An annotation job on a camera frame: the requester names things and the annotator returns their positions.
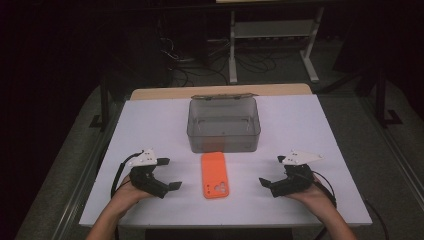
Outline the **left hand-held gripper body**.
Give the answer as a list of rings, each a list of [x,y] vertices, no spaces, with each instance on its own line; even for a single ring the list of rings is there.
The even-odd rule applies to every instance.
[[[158,166],[157,159],[152,149],[138,153],[128,162],[131,168],[129,177],[134,187],[163,199],[169,190],[167,184],[154,176],[154,170]]]

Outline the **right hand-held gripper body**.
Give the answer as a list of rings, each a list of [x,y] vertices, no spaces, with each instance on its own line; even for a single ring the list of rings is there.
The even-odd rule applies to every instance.
[[[273,182],[270,189],[274,197],[286,196],[308,189],[314,181],[313,173],[309,163],[323,159],[320,154],[291,150],[282,163],[286,178]]]

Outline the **orange phone case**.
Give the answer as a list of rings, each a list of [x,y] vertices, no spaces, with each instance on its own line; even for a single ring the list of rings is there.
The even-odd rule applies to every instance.
[[[202,189],[206,199],[229,195],[225,157],[222,152],[205,153],[201,157]]]

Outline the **grey transparent plastic box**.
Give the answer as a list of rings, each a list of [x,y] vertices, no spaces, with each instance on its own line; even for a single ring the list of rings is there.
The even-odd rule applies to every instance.
[[[261,133],[255,94],[193,96],[186,133],[194,153],[254,152]]]

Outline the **person's left hand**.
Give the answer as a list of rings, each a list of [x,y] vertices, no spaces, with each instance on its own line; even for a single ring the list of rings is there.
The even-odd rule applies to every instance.
[[[124,215],[140,200],[151,197],[151,194],[133,186],[130,177],[126,176],[111,199],[113,209]]]

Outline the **person's right hand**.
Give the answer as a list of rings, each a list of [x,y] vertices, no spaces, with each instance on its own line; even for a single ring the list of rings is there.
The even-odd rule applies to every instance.
[[[331,200],[315,184],[304,191],[289,194],[288,198],[302,203],[319,220],[324,220],[334,209]]]

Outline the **white table board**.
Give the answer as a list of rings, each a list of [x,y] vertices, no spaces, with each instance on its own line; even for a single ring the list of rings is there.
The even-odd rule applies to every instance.
[[[259,96],[256,99],[261,133],[256,151],[225,156],[229,194],[207,199],[203,195],[199,155],[192,152],[186,133],[186,99],[141,100],[125,104],[115,132],[79,221],[91,226],[109,202],[121,162],[151,148],[169,165],[154,174],[163,182],[181,182],[165,198],[140,201],[121,223],[129,227],[296,227],[312,226],[317,219],[300,203],[275,198],[260,181],[283,178],[277,160],[292,150],[320,155],[311,168],[332,185],[337,209],[352,226],[372,220],[346,166],[318,98],[314,95]]]

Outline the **wooden table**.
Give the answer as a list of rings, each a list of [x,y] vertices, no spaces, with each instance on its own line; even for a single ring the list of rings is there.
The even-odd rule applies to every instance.
[[[130,100],[186,99],[194,95],[242,94],[252,93],[259,96],[310,95],[310,87],[304,83],[261,84],[136,89]]]

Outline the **black metal stand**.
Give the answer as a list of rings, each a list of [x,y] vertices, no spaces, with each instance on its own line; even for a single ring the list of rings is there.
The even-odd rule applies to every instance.
[[[100,104],[101,113],[95,115],[89,125],[90,128],[99,128],[103,132],[109,123],[109,94],[107,80],[105,77],[100,79]]]
[[[376,118],[379,124],[386,128],[388,125],[401,124],[402,120],[394,110],[385,109],[386,101],[386,78],[382,68],[377,71],[376,81]]]

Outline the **aluminium floor rail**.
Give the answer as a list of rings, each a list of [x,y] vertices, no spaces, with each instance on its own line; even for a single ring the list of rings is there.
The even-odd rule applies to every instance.
[[[392,109],[384,110],[383,119],[380,120],[377,117],[376,107],[370,100],[367,98],[360,98],[360,103],[394,156],[395,162],[400,168],[416,201],[424,209],[424,183],[419,179],[417,171],[409,163],[406,152],[401,149],[395,137],[389,132],[390,126],[402,125],[403,121]]]
[[[87,103],[80,111],[59,154],[55,183],[59,190],[67,189],[69,193],[51,240],[71,240],[73,235],[84,235],[87,231],[86,227],[79,226],[79,219],[122,107],[115,102],[107,105],[106,126],[103,126],[103,108],[99,102]]]

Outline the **grey metal desk frame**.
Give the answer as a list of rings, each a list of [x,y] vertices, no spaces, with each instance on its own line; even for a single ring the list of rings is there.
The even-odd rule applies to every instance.
[[[235,40],[249,38],[277,38],[277,37],[306,37],[307,45],[299,51],[303,65],[312,83],[318,83],[319,77],[310,59],[315,39],[320,27],[324,7],[318,7],[315,17],[300,20],[264,20],[238,21],[236,12],[230,15],[230,50],[229,50],[229,82],[237,83],[237,67],[235,58]]]

